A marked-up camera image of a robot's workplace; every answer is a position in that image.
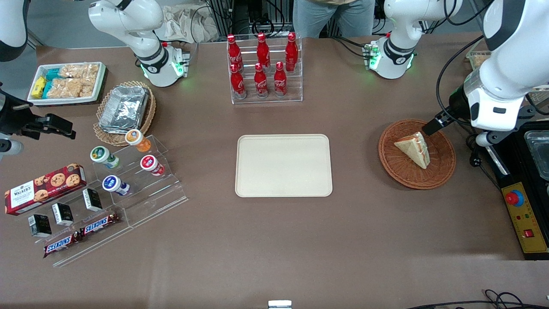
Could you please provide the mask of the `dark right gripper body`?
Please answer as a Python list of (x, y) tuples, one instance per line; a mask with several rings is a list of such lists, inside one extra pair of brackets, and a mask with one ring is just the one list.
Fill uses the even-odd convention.
[(41, 133), (35, 131), (38, 115), (33, 114), (31, 103), (12, 96), (4, 90), (0, 91), (1, 112), (0, 112), (0, 133), (4, 135), (26, 136), (32, 139), (39, 139)]

